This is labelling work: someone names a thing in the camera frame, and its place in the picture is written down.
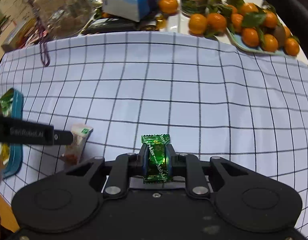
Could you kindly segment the white pink snack bar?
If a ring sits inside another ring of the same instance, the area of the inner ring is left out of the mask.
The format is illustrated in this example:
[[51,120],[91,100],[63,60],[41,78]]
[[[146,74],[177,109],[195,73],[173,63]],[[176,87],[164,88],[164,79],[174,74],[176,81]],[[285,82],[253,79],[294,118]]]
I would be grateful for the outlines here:
[[67,165],[76,165],[81,159],[83,148],[93,128],[86,124],[74,124],[70,129],[73,135],[73,142],[65,146],[65,152],[61,155],[60,159]]

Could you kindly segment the small green candy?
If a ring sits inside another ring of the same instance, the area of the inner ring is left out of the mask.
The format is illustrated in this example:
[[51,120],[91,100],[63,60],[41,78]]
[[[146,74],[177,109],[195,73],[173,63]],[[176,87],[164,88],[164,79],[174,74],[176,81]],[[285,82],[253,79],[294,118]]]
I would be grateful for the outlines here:
[[144,183],[168,183],[171,180],[171,156],[167,150],[169,134],[142,135],[144,153]]

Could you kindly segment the green white snack packet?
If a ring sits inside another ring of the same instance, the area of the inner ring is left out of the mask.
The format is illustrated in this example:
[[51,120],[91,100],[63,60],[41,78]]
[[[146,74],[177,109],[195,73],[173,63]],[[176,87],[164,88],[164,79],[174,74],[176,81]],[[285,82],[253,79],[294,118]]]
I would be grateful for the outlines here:
[[10,117],[13,107],[13,94],[4,95],[0,99],[1,111],[4,117]]

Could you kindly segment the gold teal tin tray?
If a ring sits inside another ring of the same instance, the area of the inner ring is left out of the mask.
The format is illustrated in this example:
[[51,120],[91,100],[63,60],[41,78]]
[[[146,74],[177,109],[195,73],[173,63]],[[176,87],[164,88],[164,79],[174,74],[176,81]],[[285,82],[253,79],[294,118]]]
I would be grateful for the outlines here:
[[9,89],[0,98],[0,172],[8,178],[21,168],[23,148],[17,138],[20,129],[16,127],[22,118],[23,95],[16,89]]

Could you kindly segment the blue checked tablecloth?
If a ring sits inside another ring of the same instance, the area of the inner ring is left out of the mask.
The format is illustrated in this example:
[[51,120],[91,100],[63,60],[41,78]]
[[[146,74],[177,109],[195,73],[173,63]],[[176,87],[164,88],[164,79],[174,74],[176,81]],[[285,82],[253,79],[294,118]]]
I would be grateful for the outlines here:
[[25,120],[93,132],[83,159],[137,152],[145,134],[178,153],[218,155],[293,187],[308,238],[308,65],[205,38],[130,32],[52,41],[3,56],[0,98],[23,94]]

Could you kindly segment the grey cardboard box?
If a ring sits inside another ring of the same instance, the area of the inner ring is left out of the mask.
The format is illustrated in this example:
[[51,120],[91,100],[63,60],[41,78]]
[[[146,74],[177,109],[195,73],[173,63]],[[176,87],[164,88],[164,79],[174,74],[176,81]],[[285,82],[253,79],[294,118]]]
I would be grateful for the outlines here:
[[23,37],[27,34],[29,29],[33,24],[31,21],[22,21],[19,23],[7,36],[4,40],[3,44],[1,44],[1,48],[4,52],[10,52],[18,49],[23,43]]

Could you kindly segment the glass jar with cookies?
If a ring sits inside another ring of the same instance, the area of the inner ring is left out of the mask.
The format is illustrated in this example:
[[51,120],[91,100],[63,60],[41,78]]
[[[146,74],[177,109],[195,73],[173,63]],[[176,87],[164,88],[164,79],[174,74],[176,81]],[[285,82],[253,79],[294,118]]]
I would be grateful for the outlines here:
[[61,39],[78,35],[93,14],[89,0],[28,0],[49,35]]

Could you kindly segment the plate of tangerines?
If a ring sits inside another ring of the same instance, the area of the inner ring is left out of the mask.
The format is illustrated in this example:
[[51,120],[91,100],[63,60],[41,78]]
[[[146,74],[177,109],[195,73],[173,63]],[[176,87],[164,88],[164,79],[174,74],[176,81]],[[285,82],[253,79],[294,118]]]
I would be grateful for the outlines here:
[[189,19],[189,33],[216,39],[228,34],[231,42],[249,53],[282,53],[296,57],[300,43],[279,20],[275,7],[244,0],[211,0],[201,14]]

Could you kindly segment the single tangerine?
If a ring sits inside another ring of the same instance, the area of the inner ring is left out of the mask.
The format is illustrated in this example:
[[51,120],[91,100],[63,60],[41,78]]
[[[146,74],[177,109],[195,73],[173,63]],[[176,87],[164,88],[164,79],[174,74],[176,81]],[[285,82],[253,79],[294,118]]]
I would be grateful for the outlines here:
[[175,14],[178,10],[177,0],[159,0],[159,9],[165,14]]

